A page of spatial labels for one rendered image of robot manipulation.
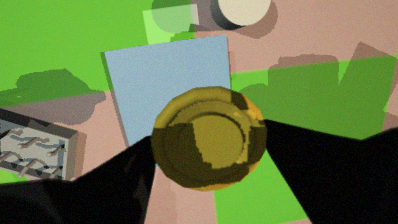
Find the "grey cylinder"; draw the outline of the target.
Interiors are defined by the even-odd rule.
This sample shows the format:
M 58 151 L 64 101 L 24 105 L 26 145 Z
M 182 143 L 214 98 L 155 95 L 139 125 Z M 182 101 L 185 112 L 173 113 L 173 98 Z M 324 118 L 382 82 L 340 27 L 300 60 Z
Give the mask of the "grey cylinder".
M 236 30 L 258 22 L 271 0 L 212 0 L 211 15 L 224 30 Z

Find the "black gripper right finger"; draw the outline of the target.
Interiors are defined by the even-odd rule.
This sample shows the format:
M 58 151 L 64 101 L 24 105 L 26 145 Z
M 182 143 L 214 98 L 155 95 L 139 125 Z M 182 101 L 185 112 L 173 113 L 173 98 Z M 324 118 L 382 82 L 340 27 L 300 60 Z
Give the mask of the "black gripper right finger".
M 266 149 L 312 224 L 382 224 L 398 181 L 398 127 L 360 140 L 264 123 Z

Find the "olive-yellow round plate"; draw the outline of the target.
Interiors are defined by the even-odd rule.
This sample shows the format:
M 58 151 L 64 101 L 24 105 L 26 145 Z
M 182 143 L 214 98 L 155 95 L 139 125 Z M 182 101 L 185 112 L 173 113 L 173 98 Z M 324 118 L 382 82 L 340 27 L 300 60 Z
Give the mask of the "olive-yellow round plate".
M 258 166 L 266 140 L 256 105 L 222 86 L 193 88 L 171 99 L 150 137 L 163 174 L 201 192 L 224 190 L 245 179 Z

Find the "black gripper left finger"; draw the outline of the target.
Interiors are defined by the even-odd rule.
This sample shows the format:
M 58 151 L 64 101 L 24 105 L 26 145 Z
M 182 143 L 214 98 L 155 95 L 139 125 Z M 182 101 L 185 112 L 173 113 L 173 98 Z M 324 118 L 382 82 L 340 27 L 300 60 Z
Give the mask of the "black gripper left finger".
M 0 184 L 0 224 L 144 224 L 156 172 L 150 137 L 73 181 Z

